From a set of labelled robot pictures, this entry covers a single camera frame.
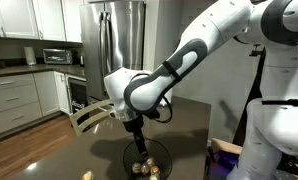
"gray countertop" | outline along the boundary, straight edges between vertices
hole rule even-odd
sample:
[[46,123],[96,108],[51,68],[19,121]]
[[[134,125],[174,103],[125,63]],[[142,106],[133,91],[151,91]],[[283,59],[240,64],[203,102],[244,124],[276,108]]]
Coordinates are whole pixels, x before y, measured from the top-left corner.
[[[144,119],[146,138],[162,143],[173,161],[168,179],[202,180],[207,155],[211,107],[201,102],[173,97],[173,119],[160,124]],[[167,116],[167,108],[159,108]],[[81,179],[92,170],[95,180],[123,180],[123,152],[132,142],[130,133],[118,120],[108,118],[58,152],[36,162],[35,168],[18,173],[13,179]]]
[[45,71],[58,71],[58,72],[85,78],[85,70],[83,67],[80,67],[79,65],[47,65],[47,64],[37,64],[34,66],[23,65],[23,66],[6,67],[4,69],[0,69],[0,77],[27,74],[27,73],[45,72]]

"countertop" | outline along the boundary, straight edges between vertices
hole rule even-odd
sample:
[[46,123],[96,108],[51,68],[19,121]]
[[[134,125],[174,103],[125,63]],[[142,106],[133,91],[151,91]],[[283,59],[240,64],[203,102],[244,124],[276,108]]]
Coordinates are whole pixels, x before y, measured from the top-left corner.
[[84,67],[80,67],[80,65],[47,65],[47,64],[37,64],[34,66],[23,65],[23,66],[6,67],[4,69],[0,69],[0,77],[45,72],[45,71],[57,71],[57,72],[85,78],[85,69]]
[[[144,118],[143,134],[162,143],[169,151],[173,161],[169,180],[202,180],[211,106],[178,97],[173,97],[172,103],[172,121],[160,124]],[[159,111],[163,117],[168,114],[165,107]],[[94,180],[127,179],[122,159],[124,149],[132,140],[120,121],[107,118],[12,179],[76,180],[88,170],[95,174]]]

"wooden chair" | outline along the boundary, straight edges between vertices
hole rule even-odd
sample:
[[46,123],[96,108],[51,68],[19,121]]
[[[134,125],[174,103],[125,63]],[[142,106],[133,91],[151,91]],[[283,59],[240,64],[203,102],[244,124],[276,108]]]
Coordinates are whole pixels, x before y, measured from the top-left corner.
[[[112,101],[110,99],[99,101],[79,110],[75,114],[70,115],[70,121],[73,126],[73,129],[75,130],[76,135],[80,136],[86,128],[90,127],[90,125],[96,125],[105,120],[105,117],[109,116],[111,109],[106,110],[101,107],[107,106],[111,103]],[[87,113],[96,111],[97,114],[89,117],[87,120],[83,121],[81,124],[78,125],[77,121],[79,120],[79,118],[81,118],[83,115]]]

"cabinet door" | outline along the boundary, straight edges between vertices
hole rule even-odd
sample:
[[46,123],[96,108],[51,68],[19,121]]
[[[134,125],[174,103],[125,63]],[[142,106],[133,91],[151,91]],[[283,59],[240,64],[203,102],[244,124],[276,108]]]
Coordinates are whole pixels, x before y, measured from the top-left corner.
[[56,87],[57,87],[60,111],[66,113],[66,114],[70,114],[68,91],[67,91],[65,75],[63,73],[55,72],[55,80],[56,80]]
[[61,0],[33,0],[40,39],[65,41]]
[[57,89],[53,71],[35,73],[34,77],[42,115],[46,116],[59,111]]
[[31,0],[0,0],[0,32],[3,37],[38,39]]
[[83,0],[62,0],[66,37],[69,42],[81,42],[80,5],[83,5]]

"kitchen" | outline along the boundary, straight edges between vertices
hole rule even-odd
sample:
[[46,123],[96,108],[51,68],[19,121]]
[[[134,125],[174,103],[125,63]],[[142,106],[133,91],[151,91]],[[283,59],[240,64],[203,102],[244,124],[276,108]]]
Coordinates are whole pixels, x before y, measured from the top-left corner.
[[[0,61],[4,61],[4,63],[2,63],[4,65],[0,67],[0,78],[2,78],[0,79],[0,83],[7,83],[3,88],[0,88],[0,98],[13,92],[8,91],[8,89],[17,88],[18,91],[22,92],[20,93],[22,94],[21,98],[27,97],[28,99],[26,102],[14,104],[11,107],[4,104],[0,105],[0,119],[7,117],[5,113],[10,114],[11,111],[14,111],[14,114],[11,113],[12,116],[10,118],[16,119],[12,122],[17,122],[0,124],[0,143],[4,141],[9,144],[15,143],[8,141],[8,138],[10,140],[10,138],[17,137],[19,133],[21,135],[21,133],[26,133],[26,131],[30,129],[34,130],[41,125],[46,126],[45,131],[47,133],[53,131],[68,133],[63,139],[63,141],[65,141],[63,147],[60,147],[60,145],[44,146],[45,149],[57,148],[54,149],[55,152],[48,152],[50,154],[42,153],[43,156],[41,157],[40,155],[38,155],[38,157],[37,155],[33,155],[35,158],[29,158],[29,164],[26,162],[26,167],[14,170],[14,174],[8,173],[8,168],[6,169],[7,172],[0,171],[0,177],[6,178],[16,175],[14,177],[15,179],[30,179],[33,175],[37,175],[37,178],[40,179],[68,179],[68,177],[79,179],[90,168],[94,171],[94,176],[100,179],[120,179],[119,176],[124,173],[122,169],[122,153],[125,146],[130,142],[130,139],[128,139],[129,134],[126,134],[122,124],[116,121],[105,121],[99,124],[99,126],[96,126],[98,127],[97,133],[101,134],[101,138],[104,139],[95,138],[96,140],[93,141],[92,139],[97,133],[91,133],[92,130],[89,130],[89,132],[84,135],[84,140],[75,141],[75,139],[79,139],[80,137],[75,137],[68,118],[68,115],[74,113],[75,110],[81,109],[99,99],[103,100],[106,96],[105,91],[94,92],[93,89],[96,87],[91,86],[97,86],[97,84],[98,86],[103,86],[100,81],[104,74],[109,72],[109,68],[101,69],[97,64],[88,64],[88,59],[98,56],[97,54],[93,54],[97,51],[92,49],[93,46],[97,46],[92,43],[98,41],[89,40],[101,37],[101,33],[106,32],[98,31],[98,29],[93,33],[94,36],[87,36],[90,31],[97,28],[93,27],[96,26],[96,24],[83,28],[80,26],[80,24],[83,26],[83,24],[87,23],[80,20],[81,14],[79,6],[95,2],[99,3],[99,1],[92,0],[13,0],[10,1],[10,4],[8,4],[9,1],[8,3],[0,1]],[[168,58],[177,47],[181,32],[198,14],[211,5],[212,2],[214,1],[146,1],[143,7],[145,16],[142,17],[145,19],[144,29],[142,30],[144,31],[143,42],[140,41],[140,44],[143,44],[143,46],[136,46],[137,48],[143,48],[143,50],[138,50],[143,51],[142,68],[153,71],[162,61]],[[84,15],[86,17],[82,18],[83,20],[90,18],[90,14],[85,13]],[[112,27],[118,23],[121,23],[121,26],[123,26],[125,25],[124,21],[125,20],[120,20],[115,23],[112,21]],[[106,27],[107,24],[105,21],[103,21],[103,23],[103,27]],[[227,61],[224,61],[222,57],[223,54],[232,54],[232,51],[237,51],[233,50],[234,48],[231,48],[231,46],[238,46],[238,52],[243,50],[244,53],[234,53],[234,57],[231,57],[233,63],[229,64]],[[251,48],[252,47],[245,48],[234,41],[230,41],[230,45],[220,49],[218,53],[215,53],[209,58],[214,59],[216,63],[211,64],[209,61],[206,61],[204,64],[205,68],[201,67],[199,70],[194,71],[192,75],[184,79],[179,86],[175,87],[173,94],[185,99],[177,97],[172,99],[175,113],[172,123],[157,125],[151,122],[145,122],[143,129],[144,134],[148,138],[162,142],[170,151],[170,154],[176,157],[170,175],[171,179],[178,179],[179,177],[188,178],[188,176],[179,173],[182,172],[183,168],[187,170],[188,174],[193,175],[194,178],[203,179],[203,167],[207,154],[204,147],[207,146],[207,140],[209,140],[209,144],[211,141],[208,137],[217,137],[225,141],[232,141],[235,128],[228,128],[228,125],[226,125],[226,117],[229,115],[234,119],[239,117],[242,113],[240,109],[244,106],[247,97],[244,96],[241,98],[239,96],[237,98],[235,95],[228,95],[227,92],[223,92],[221,90],[223,88],[220,88],[223,85],[222,82],[217,83],[211,79],[211,77],[221,79],[219,77],[220,75],[210,71],[216,68],[224,74],[230,74],[230,76],[222,78],[222,81],[233,83],[236,88],[240,87],[240,89],[243,89],[243,92],[239,94],[245,94],[245,91],[248,91],[252,85],[255,75],[253,68],[257,63],[243,60],[245,55],[250,52]],[[76,52],[76,64],[45,64],[45,52],[47,51],[44,50],[47,49],[66,49],[70,52]],[[246,71],[245,69],[239,70],[239,68],[237,68],[242,65],[247,66],[247,69],[250,71]],[[235,69],[236,72],[232,73],[229,71],[229,66]],[[233,80],[235,78],[241,78],[241,74],[244,74],[246,79],[241,79],[239,82]],[[91,81],[90,79],[88,80],[88,76],[97,76],[99,78],[96,79],[95,83],[89,83],[88,86],[88,81]],[[201,77],[203,82],[201,86],[195,84],[194,81],[189,81],[190,79]],[[17,81],[17,78],[20,80],[19,84],[16,83],[16,86],[14,86],[14,83],[8,84]],[[69,84],[70,78],[79,82],[86,81],[86,94],[92,95],[87,95],[88,97],[84,99],[84,104],[75,103],[75,107],[71,104],[72,90]],[[214,89],[211,90],[208,87],[218,88],[215,88],[217,90],[214,92]],[[19,97],[10,96],[7,98],[9,101],[14,101],[13,98]],[[227,103],[227,106],[232,108],[231,111],[229,111],[233,112],[233,115],[230,114],[230,112],[228,115],[228,111],[225,111],[223,106],[219,105],[219,101],[222,99]],[[23,116],[25,116],[19,114],[19,112],[28,113],[30,119],[17,121],[17,119],[22,119]],[[192,124],[188,123],[183,125],[181,123],[182,119],[188,117],[192,119]],[[234,121],[234,123],[235,124],[232,126],[236,127],[238,122]],[[49,125],[56,126],[58,129],[53,128],[52,130],[48,130]],[[64,128],[64,126],[66,126],[68,131],[59,130]],[[111,131],[106,132],[112,127],[114,127],[115,135],[110,134]],[[60,141],[63,136],[64,134],[59,134],[60,139],[57,139],[57,144],[61,144]],[[189,147],[189,150],[179,148],[176,146],[177,143],[184,143],[186,147]],[[113,150],[108,150],[110,148],[120,149],[120,151],[118,153]],[[72,152],[77,152],[77,154],[81,155],[81,158],[68,158],[69,156],[73,156]],[[94,161],[104,163],[102,164],[103,167],[93,163]],[[66,163],[72,164],[72,166],[63,167]],[[56,171],[52,171],[53,167],[48,167],[50,164],[54,164]],[[37,167],[36,169],[38,169],[38,171],[30,171],[30,169],[34,169],[34,166]]]

